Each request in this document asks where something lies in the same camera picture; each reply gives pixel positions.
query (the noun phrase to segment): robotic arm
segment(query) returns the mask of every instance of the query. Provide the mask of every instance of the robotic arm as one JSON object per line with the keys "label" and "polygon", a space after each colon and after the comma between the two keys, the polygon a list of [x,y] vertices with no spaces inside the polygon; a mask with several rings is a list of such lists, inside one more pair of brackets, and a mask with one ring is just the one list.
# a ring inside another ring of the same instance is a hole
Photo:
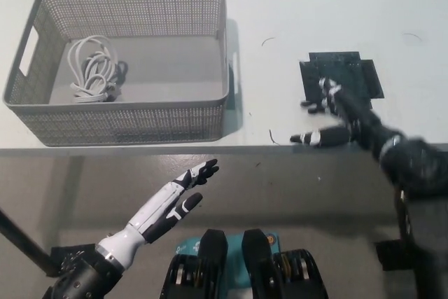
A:
{"label": "robotic arm", "polygon": [[448,298],[447,156],[421,139],[408,139],[385,127],[377,115],[334,81],[322,78],[319,85],[324,106],[344,124],[299,134],[291,141],[317,147],[356,141],[370,151],[394,185],[405,250],[397,254],[407,256],[419,298]]}
{"label": "robotic arm", "polygon": [[130,268],[137,249],[173,228],[201,201],[195,193],[176,206],[181,195],[203,185],[218,171],[216,159],[189,169],[164,185],[129,220],[123,230],[100,241],[94,251],[79,251],[63,265],[64,273],[44,299],[103,298]]}

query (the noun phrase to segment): gray floor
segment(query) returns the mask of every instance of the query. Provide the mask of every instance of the gray floor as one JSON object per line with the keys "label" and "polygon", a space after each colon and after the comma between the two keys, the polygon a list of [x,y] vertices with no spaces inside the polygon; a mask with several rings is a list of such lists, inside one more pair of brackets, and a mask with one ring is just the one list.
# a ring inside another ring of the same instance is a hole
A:
{"label": "gray floor", "polygon": [[[211,156],[0,158],[0,207],[47,251],[121,229],[160,186]],[[392,190],[363,153],[217,156],[202,206],[142,248],[108,298],[158,298],[176,243],[207,228],[262,228],[309,249],[330,298],[415,298],[409,272],[384,274],[373,242],[398,236]],[[40,298],[53,281],[0,237],[0,298]]]}

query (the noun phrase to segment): gray plastic basket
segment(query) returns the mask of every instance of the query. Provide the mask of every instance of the gray plastic basket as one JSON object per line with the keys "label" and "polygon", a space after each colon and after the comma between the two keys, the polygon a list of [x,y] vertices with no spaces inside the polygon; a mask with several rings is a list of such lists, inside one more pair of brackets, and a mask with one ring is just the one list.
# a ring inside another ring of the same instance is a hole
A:
{"label": "gray plastic basket", "polygon": [[[225,0],[35,0],[4,94],[47,146],[213,141],[228,96]],[[38,34],[27,74],[20,62]],[[125,79],[114,102],[71,103],[67,50],[111,38]]]}

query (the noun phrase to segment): white table surface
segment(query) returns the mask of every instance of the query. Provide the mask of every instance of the white table surface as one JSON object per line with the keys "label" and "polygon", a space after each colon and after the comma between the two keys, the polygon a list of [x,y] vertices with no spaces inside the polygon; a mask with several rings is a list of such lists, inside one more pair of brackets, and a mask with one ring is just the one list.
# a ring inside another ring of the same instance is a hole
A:
{"label": "white table surface", "polygon": [[[33,0],[0,0],[3,92]],[[448,146],[448,0],[227,0],[236,111],[226,135],[193,144],[45,147],[0,103],[0,155],[106,155],[301,151],[292,134],[335,123],[308,116],[299,60],[309,52],[357,50],[373,59],[385,99],[372,100],[389,125]]]}

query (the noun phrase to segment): white cable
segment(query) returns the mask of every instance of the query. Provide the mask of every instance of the white cable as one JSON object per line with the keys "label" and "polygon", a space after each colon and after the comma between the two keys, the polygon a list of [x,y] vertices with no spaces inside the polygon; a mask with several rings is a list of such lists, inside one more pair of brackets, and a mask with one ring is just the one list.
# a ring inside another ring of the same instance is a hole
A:
{"label": "white cable", "polygon": [[[96,43],[101,50],[87,57],[83,71],[80,53],[86,43]],[[109,96],[108,90],[115,89],[111,79],[118,68],[118,54],[105,36],[92,35],[79,40],[70,47],[67,60],[76,77],[76,83],[70,85],[75,90],[75,103],[104,102]]]}

